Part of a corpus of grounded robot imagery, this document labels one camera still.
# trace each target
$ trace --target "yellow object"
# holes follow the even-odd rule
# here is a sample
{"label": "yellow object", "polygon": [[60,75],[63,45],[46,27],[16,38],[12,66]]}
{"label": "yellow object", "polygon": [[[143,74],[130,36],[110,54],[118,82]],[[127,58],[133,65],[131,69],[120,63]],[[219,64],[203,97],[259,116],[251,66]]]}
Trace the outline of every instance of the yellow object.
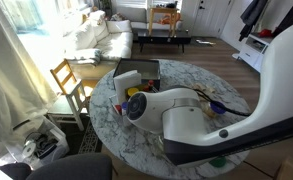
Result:
{"label": "yellow object", "polygon": [[214,118],[216,116],[216,113],[212,110],[212,108],[209,105],[209,102],[207,101],[201,101],[201,108],[202,111],[210,118]]}
{"label": "yellow object", "polygon": [[129,88],[127,90],[127,94],[129,97],[131,97],[132,95],[134,95],[135,93],[137,93],[139,90],[137,88]]}

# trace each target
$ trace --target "white pillow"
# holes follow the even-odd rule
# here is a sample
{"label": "white pillow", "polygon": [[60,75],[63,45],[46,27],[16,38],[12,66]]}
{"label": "white pillow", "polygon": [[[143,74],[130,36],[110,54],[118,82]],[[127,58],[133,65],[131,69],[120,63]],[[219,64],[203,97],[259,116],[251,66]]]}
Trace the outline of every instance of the white pillow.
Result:
{"label": "white pillow", "polygon": [[89,19],[96,20],[96,21],[104,20],[105,15],[106,15],[106,13],[104,11],[98,10],[95,12],[91,12],[89,14]]}
{"label": "white pillow", "polygon": [[64,58],[70,63],[82,64],[86,62],[98,64],[101,54],[102,52],[99,49],[82,49],[65,53]]}
{"label": "white pillow", "polygon": [[103,21],[90,20],[90,22],[92,25],[92,29],[94,30],[94,35],[97,42],[104,39],[105,37],[109,35],[107,25],[104,20]]}
{"label": "white pillow", "polygon": [[129,20],[125,21],[106,21],[110,33],[132,32]]}
{"label": "white pillow", "polygon": [[89,21],[86,21],[80,27],[76,29],[69,36],[65,37],[66,51],[76,51],[80,49],[92,48],[97,44],[94,36],[94,30]]}

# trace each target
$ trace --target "round table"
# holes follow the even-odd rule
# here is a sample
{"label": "round table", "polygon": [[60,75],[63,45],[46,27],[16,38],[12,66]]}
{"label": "round table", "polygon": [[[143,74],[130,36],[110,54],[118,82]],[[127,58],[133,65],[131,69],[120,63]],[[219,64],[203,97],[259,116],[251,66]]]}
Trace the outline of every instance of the round table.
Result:
{"label": "round table", "polygon": [[[213,88],[211,96],[229,108],[249,112],[246,101],[226,81],[200,67],[172,60],[159,60],[161,89],[172,85],[193,86],[201,83]],[[90,116],[94,130],[103,144],[129,166],[146,174],[164,179],[202,179],[226,173],[239,165],[249,151],[226,157],[226,165],[215,168],[209,163],[179,168],[166,160],[158,148],[158,135],[135,126],[123,127],[121,116],[114,111],[109,97],[115,95],[114,70],[107,73],[96,85],[90,102]],[[244,117],[225,113],[206,120],[210,129],[217,130],[243,120]]]}

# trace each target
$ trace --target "clothing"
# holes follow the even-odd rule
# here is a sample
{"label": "clothing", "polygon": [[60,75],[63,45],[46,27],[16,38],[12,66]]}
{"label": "clothing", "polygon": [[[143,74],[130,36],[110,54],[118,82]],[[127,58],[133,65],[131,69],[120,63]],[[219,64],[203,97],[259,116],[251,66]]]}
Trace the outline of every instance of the clothing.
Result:
{"label": "clothing", "polygon": [[241,36],[239,38],[239,41],[242,41],[250,34],[253,26],[257,23],[260,14],[263,12],[267,1],[268,0],[253,0],[240,16],[245,26],[240,32]]}

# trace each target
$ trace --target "coffee table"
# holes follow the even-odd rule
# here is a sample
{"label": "coffee table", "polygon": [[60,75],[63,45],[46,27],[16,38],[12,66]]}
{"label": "coffee table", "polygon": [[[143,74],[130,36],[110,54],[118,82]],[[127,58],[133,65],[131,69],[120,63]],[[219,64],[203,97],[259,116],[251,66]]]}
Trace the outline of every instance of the coffee table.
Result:
{"label": "coffee table", "polygon": [[191,37],[185,31],[176,31],[175,35],[168,30],[152,30],[151,35],[148,30],[138,31],[140,52],[143,51],[144,44],[181,44],[184,53],[184,44],[189,44],[190,41]]}
{"label": "coffee table", "polygon": [[[191,87],[200,82],[215,89],[214,99],[227,107],[247,112],[249,107],[237,91],[226,81],[200,67],[171,60],[159,60],[160,87],[172,85]],[[146,174],[163,179],[203,179],[226,173],[238,166],[249,151],[226,156],[226,165],[215,168],[209,163],[179,168],[169,162],[158,146],[158,135],[145,132],[135,126],[123,127],[121,116],[113,110],[109,97],[115,95],[114,70],[107,73],[96,85],[90,102],[90,117],[94,130],[103,144],[116,157],[129,166]],[[243,120],[244,117],[225,113],[214,119],[206,119],[210,129],[217,130]]]}

